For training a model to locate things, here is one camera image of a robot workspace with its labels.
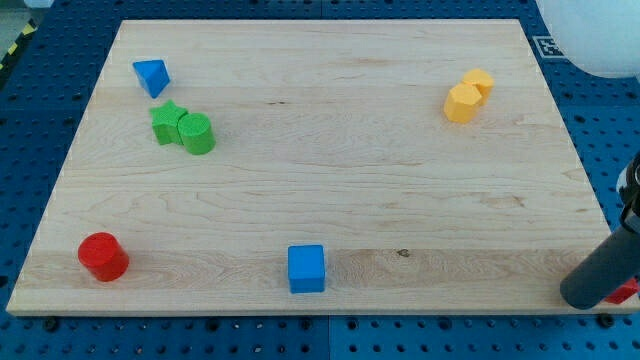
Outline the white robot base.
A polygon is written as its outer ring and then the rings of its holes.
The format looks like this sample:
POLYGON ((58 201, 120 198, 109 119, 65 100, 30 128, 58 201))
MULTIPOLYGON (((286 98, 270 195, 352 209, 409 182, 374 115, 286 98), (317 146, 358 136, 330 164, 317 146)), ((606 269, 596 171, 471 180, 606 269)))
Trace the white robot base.
POLYGON ((580 70, 639 77, 639 0, 536 0, 550 35, 580 70))

